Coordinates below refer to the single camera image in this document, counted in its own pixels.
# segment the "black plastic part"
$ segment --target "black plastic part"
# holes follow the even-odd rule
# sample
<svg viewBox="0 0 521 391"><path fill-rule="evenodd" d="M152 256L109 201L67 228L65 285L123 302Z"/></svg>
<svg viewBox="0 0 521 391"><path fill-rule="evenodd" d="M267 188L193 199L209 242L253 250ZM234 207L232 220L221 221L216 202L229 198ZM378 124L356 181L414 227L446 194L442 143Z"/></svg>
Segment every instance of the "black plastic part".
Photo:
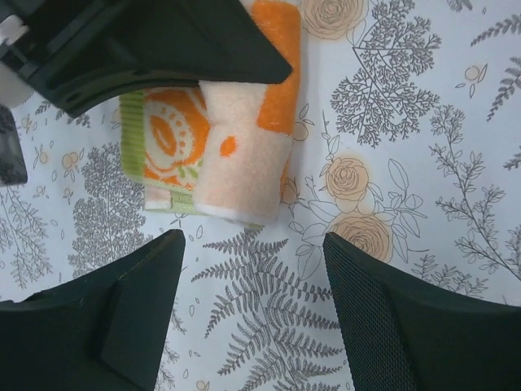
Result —
<svg viewBox="0 0 521 391"><path fill-rule="evenodd" d="M521 389L520 308L438 288L335 234L324 254L357 391Z"/></svg>
<svg viewBox="0 0 521 391"><path fill-rule="evenodd" d="M0 0L9 15L30 31L0 60L72 117L133 90L292 71L239 0Z"/></svg>
<svg viewBox="0 0 521 391"><path fill-rule="evenodd" d="M0 303L2 391L152 391L182 269L169 231L26 301Z"/></svg>
<svg viewBox="0 0 521 391"><path fill-rule="evenodd" d="M15 118L8 108L0 106L0 187L23 185L28 175Z"/></svg>

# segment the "orange rose print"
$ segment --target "orange rose print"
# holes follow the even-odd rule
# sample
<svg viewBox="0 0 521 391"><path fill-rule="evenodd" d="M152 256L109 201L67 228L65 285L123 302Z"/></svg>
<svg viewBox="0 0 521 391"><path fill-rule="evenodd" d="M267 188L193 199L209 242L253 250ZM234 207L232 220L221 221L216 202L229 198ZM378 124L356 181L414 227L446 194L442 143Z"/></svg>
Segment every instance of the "orange rose print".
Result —
<svg viewBox="0 0 521 391"><path fill-rule="evenodd" d="M304 28L321 39L339 39L367 16L368 0L302 0Z"/></svg>
<svg viewBox="0 0 521 391"><path fill-rule="evenodd" d="M352 212L366 196L369 174L358 159L337 157L325 175L326 189L342 212Z"/></svg>
<svg viewBox="0 0 521 391"><path fill-rule="evenodd" d="M391 261L392 228L383 224L374 214L342 213L331 222L328 231L335 232L382 262Z"/></svg>

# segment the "towel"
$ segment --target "towel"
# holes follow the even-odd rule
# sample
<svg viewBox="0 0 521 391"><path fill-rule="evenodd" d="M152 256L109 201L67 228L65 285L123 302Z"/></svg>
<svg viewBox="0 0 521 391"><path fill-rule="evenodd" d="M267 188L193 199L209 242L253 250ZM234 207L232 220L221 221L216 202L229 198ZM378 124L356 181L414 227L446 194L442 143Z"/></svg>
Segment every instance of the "towel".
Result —
<svg viewBox="0 0 521 391"><path fill-rule="evenodd" d="M191 191L209 131L200 89L125 94L120 111L121 165L129 178L146 185L145 209L198 214Z"/></svg>
<svg viewBox="0 0 521 391"><path fill-rule="evenodd" d="M193 200L200 212L263 226L278 216L293 142L300 13L275 0L256 0L247 9L293 73L278 85L199 83L211 129Z"/></svg>
<svg viewBox="0 0 521 391"><path fill-rule="evenodd" d="M147 185L147 209L261 226L278 216L300 86L300 13L280 0L242 2L293 73L280 85L201 81L122 96L123 170Z"/></svg>

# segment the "white plastic part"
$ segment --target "white plastic part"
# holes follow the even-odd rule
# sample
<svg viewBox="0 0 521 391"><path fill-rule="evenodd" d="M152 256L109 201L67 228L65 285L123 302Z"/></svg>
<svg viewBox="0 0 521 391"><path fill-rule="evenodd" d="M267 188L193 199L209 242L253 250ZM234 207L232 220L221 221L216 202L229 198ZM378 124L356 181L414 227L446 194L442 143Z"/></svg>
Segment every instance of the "white plastic part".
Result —
<svg viewBox="0 0 521 391"><path fill-rule="evenodd" d="M0 42L12 45L27 33L29 28L16 15L10 15L0 23Z"/></svg>
<svg viewBox="0 0 521 391"><path fill-rule="evenodd" d="M0 42L12 45L28 32L28 27L16 15L8 16L0 23ZM15 108L31 97L34 90L0 62L0 104Z"/></svg>

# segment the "white patterned fabric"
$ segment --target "white patterned fabric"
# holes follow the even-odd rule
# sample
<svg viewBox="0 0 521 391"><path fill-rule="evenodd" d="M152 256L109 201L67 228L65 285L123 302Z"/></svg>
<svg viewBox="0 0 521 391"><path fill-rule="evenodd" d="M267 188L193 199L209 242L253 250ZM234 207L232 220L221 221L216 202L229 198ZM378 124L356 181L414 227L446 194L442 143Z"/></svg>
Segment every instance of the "white patterned fabric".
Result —
<svg viewBox="0 0 521 391"><path fill-rule="evenodd" d="M401 270L521 302L521 3L302 0L290 180L262 232L142 210L115 99L16 108L29 182L0 188L0 297L20 301L168 229L186 254L157 389L354 389L322 255L335 231Z"/></svg>

